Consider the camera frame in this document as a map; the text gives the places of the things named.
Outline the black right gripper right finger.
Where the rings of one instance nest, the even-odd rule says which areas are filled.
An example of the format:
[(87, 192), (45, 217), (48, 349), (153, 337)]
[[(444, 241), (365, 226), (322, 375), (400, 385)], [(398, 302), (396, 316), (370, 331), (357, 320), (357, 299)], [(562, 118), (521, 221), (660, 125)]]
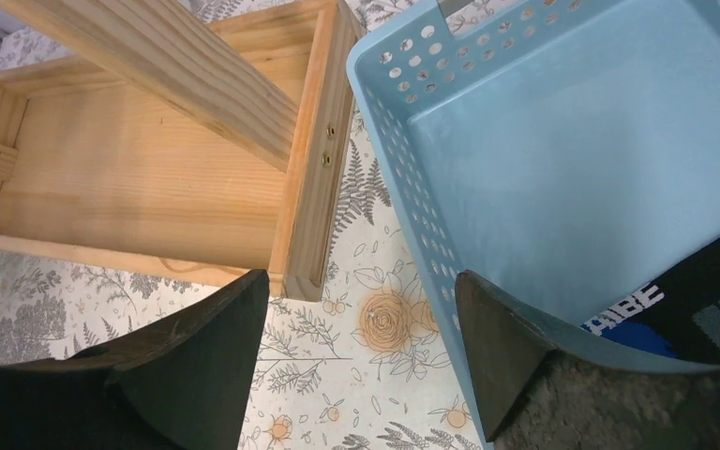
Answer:
[(482, 434), (498, 449), (720, 449), (720, 366), (644, 352), (473, 271), (457, 315)]

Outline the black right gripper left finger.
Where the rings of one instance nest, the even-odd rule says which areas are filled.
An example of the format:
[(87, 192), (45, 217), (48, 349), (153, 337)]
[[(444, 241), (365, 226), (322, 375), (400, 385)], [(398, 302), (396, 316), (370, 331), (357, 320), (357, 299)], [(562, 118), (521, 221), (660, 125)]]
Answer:
[(251, 270), (67, 359), (0, 366), (0, 449), (234, 449), (269, 288)]

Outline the black sock with blue patch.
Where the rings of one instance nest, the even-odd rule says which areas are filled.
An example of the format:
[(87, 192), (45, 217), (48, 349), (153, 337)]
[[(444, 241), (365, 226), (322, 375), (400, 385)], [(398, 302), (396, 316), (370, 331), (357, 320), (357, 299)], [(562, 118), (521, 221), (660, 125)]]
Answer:
[(648, 353), (720, 365), (720, 237), (581, 327)]

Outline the floral patterned table mat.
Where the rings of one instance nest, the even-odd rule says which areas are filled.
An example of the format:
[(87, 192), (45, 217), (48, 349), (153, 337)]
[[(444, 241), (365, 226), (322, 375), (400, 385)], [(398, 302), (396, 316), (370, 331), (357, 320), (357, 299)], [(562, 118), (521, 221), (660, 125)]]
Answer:
[[(205, 24), (295, 1), (187, 1)], [(378, 1), (342, 1), (362, 26)], [(71, 56), (33, 29), (0, 71)], [(271, 295), (239, 449), (477, 449), (469, 401), (353, 106), (322, 296)], [(0, 249), (0, 364), (67, 358), (221, 286)]]

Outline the light blue plastic basket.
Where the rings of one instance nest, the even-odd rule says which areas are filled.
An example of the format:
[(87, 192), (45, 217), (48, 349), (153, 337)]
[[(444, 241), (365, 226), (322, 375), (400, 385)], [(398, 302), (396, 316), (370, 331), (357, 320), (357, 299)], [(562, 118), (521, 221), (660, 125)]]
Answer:
[(582, 329), (720, 237), (720, 1), (516, 1), (454, 33), (461, 8), (415, 3), (352, 48), (347, 73), (478, 435), (498, 449), (457, 277)]

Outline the wooden drying rack frame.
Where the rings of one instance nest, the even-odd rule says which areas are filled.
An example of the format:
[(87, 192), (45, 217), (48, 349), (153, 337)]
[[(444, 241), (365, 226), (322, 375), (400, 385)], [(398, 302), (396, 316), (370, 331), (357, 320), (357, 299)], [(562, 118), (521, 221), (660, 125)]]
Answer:
[(363, 29), (342, 1), (4, 1), (71, 56), (0, 71), (0, 249), (211, 286), (325, 282)]

